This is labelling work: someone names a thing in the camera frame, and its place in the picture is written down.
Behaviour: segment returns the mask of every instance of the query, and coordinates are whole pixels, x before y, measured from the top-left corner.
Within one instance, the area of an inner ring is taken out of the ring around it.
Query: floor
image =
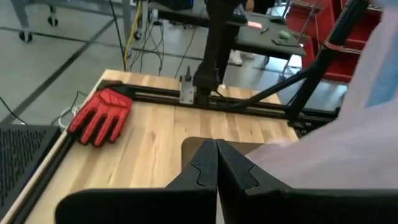
[[[10,0],[0,1],[0,96],[27,123],[50,124],[71,105],[77,91],[88,93],[104,70],[123,68],[115,24],[109,16],[58,9],[59,25],[51,27],[47,23],[47,6],[32,5],[26,10],[31,31],[34,32],[33,41],[28,44],[18,38],[21,27]],[[123,33],[122,21],[118,23]],[[193,29],[175,27],[168,22],[165,22],[164,28],[165,56],[161,75],[174,77]],[[159,27],[155,27],[152,33],[155,42],[159,41]],[[203,55],[206,35],[207,29],[197,28],[193,44],[177,75],[185,73],[188,66],[196,70]],[[149,42],[147,49],[153,46]],[[264,68],[263,60],[264,57],[258,55],[254,60],[244,58],[241,67],[228,65],[224,84],[258,90],[274,85],[286,61],[272,58]],[[133,65],[133,72],[139,72],[140,62],[138,60]],[[297,57],[291,63],[295,67],[300,64]],[[145,54],[142,73],[157,75],[159,65],[157,55]],[[281,101],[288,102],[299,85],[279,92]],[[346,86],[322,82],[307,107],[334,110],[345,90]],[[1,105],[0,121],[13,120],[8,110]]]

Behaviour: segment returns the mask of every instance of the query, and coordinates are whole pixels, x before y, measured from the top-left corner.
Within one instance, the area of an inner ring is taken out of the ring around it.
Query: white fabric
[[[385,7],[341,116],[289,146],[260,147],[250,160],[292,187],[398,189],[398,6]]]

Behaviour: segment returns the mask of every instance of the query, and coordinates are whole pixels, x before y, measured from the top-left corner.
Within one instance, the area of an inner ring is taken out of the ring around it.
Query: glove finger
[[[89,116],[92,116],[95,112],[95,108],[97,104],[100,102],[98,101],[99,92],[95,93],[88,102],[80,109],[77,115],[74,117],[72,122],[69,124],[68,132],[75,133],[78,129],[84,128],[85,125],[83,123],[87,121]]]
[[[77,132],[80,128],[84,128],[84,122],[88,119],[91,118],[93,115],[94,111],[91,106],[86,106],[82,108],[79,113],[72,119],[71,123],[69,124],[68,127],[68,132],[69,133],[75,133]]]
[[[126,121],[127,115],[129,114],[130,110],[122,110],[119,114],[118,123],[113,129],[112,135],[109,139],[110,142],[115,142],[116,139],[120,136],[120,133],[123,130],[124,123]]]
[[[86,128],[83,131],[83,134],[81,135],[80,142],[82,144],[89,143],[91,137],[93,136],[93,134],[95,132],[95,127],[97,127],[97,125],[99,125],[99,121],[102,117],[103,117],[103,115],[101,113],[97,112],[94,115],[93,119],[91,119],[90,123],[88,124],[88,126],[86,126]]]
[[[102,127],[101,128],[98,127],[98,133],[93,143],[94,146],[100,147],[105,142],[105,139],[109,136],[109,134],[113,130],[114,124],[116,124],[116,122],[117,121],[114,116],[108,116],[105,119]]]

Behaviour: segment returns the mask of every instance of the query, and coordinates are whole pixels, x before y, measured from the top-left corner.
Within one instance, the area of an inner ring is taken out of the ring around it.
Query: wooden table
[[[173,78],[111,70],[105,71],[101,79],[173,90],[179,86]],[[235,98],[248,98],[256,93],[235,87],[220,87],[219,91]],[[277,95],[264,101],[280,103]],[[1,224],[19,206],[65,136],[61,135]],[[136,101],[115,144],[94,148],[75,143],[71,147],[26,223],[54,223],[58,202],[82,189],[166,186],[181,171],[181,144],[190,136],[259,143],[274,138],[297,140],[294,130],[284,120]]]

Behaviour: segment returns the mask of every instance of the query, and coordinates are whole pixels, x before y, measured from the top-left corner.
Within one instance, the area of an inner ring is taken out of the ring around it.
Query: red glove
[[[69,125],[79,142],[90,141],[99,147],[105,140],[115,142],[130,113],[132,100],[109,88],[98,90],[82,107]]]

